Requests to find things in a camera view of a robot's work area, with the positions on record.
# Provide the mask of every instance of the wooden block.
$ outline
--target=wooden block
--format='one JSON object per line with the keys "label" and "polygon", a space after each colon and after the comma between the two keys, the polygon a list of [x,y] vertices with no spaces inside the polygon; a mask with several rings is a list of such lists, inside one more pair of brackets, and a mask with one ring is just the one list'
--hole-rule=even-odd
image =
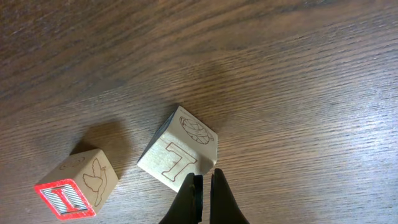
{"label": "wooden block", "polygon": [[205,175],[217,162],[217,134],[179,106],[155,133],[137,165],[178,192],[187,174]]}
{"label": "wooden block", "polygon": [[34,189],[60,220],[95,216],[118,182],[101,149],[66,158]]}

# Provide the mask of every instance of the block face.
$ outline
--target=block face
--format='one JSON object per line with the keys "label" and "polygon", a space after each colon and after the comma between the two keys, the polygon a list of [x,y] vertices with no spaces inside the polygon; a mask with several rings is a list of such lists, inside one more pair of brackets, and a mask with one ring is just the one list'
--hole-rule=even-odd
{"label": "block face", "polygon": [[167,129],[174,136],[193,149],[213,161],[217,161],[218,136],[208,126],[190,114],[181,106],[174,113],[172,122]]}
{"label": "block face", "polygon": [[35,185],[34,189],[60,220],[93,217],[96,215],[72,179]]}
{"label": "block face", "polygon": [[102,150],[97,150],[87,161],[74,180],[94,211],[98,212],[119,179]]}
{"label": "block face", "polygon": [[178,192],[187,174],[204,175],[217,160],[217,135],[179,107],[156,132],[137,165]]}
{"label": "block face", "polygon": [[171,142],[165,149],[179,157],[179,159],[169,170],[162,172],[162,175],[171,182],[175,182],[177,176],[181,174],[190,164],[196,164],[198,162],[197,159],[191,156],[187,151],[178,147],[174,142]]}
{"label": "block face", "polygon": [[101,149],[74,154],[34,189],[61,220],[94,216],[115,188],[118,177]]}

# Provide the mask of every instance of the red border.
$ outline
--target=red border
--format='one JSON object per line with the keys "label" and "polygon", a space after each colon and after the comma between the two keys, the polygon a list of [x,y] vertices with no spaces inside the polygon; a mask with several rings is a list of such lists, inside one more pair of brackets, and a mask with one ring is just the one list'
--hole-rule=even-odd
{"label": "red border", "polygon": [[[60,187],[63,185],[71,185],[72,188],[76,191],[76,193],[79,195],[80,199],[83,201],[83,203],[86,205],[87,210],[84,212],[73,212],[73,213],[68,213],[61,215],[58,213],[58,210],[51,204],[51,202],[45,197],[43,194],[42,190],[44,189],[51,189],[54,187]],[[39,184],[35,185],[34,189],[36,193],[40,196],[40,198],[47,204],[47,206],[51,209],[51,211],[54,213],[54,215],[59,219],[59,220],[71,220],[71,219],[76,219],[76,218],[85,218],[85,217],[93,217],[96,215],[93,207],[88,203],[86,197],[83,195],[77,184],[73,179],[63,179],[63,180],[58,180],[55,182],[50,182],[46,184]]]}

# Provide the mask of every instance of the carved illustration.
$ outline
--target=carved illustration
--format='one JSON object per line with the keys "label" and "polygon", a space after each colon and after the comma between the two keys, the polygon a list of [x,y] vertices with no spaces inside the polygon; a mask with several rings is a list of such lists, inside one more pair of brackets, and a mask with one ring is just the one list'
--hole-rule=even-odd
{"label": "carved illustration", "polygon": [[102,195],[106,188],[106,167],[101,167],[96,158],[93,161],[93,175],[83,174],[83,180],[86,186],[96,193],[95,206],[97,207],[102,201]]}
{"label": "carved illustration", "polygon": [[214,141],[214,137],[198,122],[181,116],[180,123],[187,134],[197,143],[208,144],[210,140]]}
{"label": "carved illustration", "polygon": [[85,159],[86,159],[86,158],[84,158],[84,157],[78,157],[78,158],[75,158],[75,159],[66,161],[64,164],[62,164],[62,165],[60,166],[60,170],[67,169],[67,168],[69,168],[69,167],[76,167],[76,166],[78,166],[79,164],[81,164]]}
{"label": "carved illustration", "polygon": [[166,150],[172,152],[180,158],[173,167],[170,168],[168,171],[163,171],[162,175],[175,182],[175,178],[189,165],[195,164],[198,162],[193,156],[189,153],[184,151],[182,148],[178,147],[176,144],[171,142],[167,147]]}

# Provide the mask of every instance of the wood grain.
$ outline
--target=wood grain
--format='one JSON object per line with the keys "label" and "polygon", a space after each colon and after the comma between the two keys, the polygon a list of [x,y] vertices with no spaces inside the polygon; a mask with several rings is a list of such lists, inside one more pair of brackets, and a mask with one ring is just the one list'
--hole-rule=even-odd
{"label": "wood grain", "polygon": [[136,162],[177,103],[218,134],[250,223],[398,222],[398,2],[0,8],[0,223],[57,222],[33,185],[76,145],[120,178],[79,223],[159,222],[175,192]]}

